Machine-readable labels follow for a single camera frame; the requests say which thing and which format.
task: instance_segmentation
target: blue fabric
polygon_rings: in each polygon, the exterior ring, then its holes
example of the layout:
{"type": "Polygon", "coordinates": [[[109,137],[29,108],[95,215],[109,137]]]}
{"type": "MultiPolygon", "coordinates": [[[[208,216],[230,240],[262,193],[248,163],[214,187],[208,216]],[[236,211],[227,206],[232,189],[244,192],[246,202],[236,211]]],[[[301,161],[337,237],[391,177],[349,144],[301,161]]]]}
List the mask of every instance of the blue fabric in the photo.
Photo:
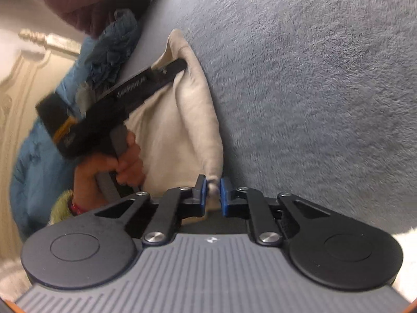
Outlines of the blue fabric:
{"type": "MultiPolygon", "coordinates": [[[[77,89],[88,82],[96,95],[111,87],[121,65],[130,57],[139,40],[140,23],[130,11],[116,12],[116,21],[97,40],[87,37],[81,53],[56,92],[80,117],[77,89]]],[[[61,193],[71,189],[77,161],[65,160],[36,119],[24,140],[13,171],[10,205],[23,240],[49,221],[52,206],[61,193]]]]}

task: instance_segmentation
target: person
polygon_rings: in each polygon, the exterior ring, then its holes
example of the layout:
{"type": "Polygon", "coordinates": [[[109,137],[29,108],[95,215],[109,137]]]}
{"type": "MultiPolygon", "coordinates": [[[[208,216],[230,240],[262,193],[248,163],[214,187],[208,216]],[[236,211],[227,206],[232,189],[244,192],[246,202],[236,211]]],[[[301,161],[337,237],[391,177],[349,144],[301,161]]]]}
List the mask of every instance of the person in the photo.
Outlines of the person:
{"type": "Polygon", "coordinates": [[[92,153],[79,163],[74,172],[74,187],[65,191],[51,211],[50,224],[70,216],[88,212],[108,204],[95,180],[98,172],[116,171],[120,185],[139,186],[145,181],[143,161],[136,136],[128,132],[127,151],[118,159],[102,153],[92,153]]]}

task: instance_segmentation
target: beige cloth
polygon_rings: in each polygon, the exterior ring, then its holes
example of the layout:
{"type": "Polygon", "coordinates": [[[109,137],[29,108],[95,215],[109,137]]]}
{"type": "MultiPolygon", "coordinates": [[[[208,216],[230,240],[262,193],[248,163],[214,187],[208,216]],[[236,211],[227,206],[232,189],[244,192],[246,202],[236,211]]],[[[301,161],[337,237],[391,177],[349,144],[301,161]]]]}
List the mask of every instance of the beige cloth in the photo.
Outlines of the beige cloth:
{"type": "Polygon", "coordinates": [[[214,199],[223,168],[218,121],[199,61],[175,29],[153,67],[177,58],[187,61],[187,69],[133,112],[126,126],[142,149],[145,191],[161,196],[169,188],[194,186],[198,175],[205,174],[214,199]]]}

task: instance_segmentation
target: metal screw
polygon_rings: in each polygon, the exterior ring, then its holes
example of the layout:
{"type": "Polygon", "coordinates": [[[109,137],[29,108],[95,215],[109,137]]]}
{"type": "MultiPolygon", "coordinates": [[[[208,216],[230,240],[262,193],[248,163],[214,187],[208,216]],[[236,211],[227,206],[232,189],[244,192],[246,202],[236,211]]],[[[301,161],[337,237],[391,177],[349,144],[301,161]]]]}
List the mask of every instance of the metal screw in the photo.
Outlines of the metal screw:
{"type": "Polygon", "coordinates": [[[265,232],[259,236],[259,240],[265,243],[277,242],[281,238],[281,235],[275,232],[265,232]]]}
{"type": "Polygon", "coordinates": [[[165,234],[162,232],[151,232],[145,235],[145,240],[148,242],[161,242],[165,239],[165,234]]]}

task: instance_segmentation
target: cream headboard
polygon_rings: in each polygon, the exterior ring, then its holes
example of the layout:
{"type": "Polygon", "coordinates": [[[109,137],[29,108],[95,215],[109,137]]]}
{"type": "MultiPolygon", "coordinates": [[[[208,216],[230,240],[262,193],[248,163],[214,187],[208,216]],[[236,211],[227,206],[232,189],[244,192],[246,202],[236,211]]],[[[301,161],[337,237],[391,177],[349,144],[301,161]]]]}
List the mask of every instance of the cream headboard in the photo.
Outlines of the cream headboard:
{"type": "Polygon", "coordinates": [[[16,155],[36,118],[35,105],[55,89],[80,52],[81,45],[55,34],[24,29],[19,37],[42,45],[36,61],[21,52],[0,81],[0,260],[20,255],[21,242],[9,206],[9,184],[16,155]]]}

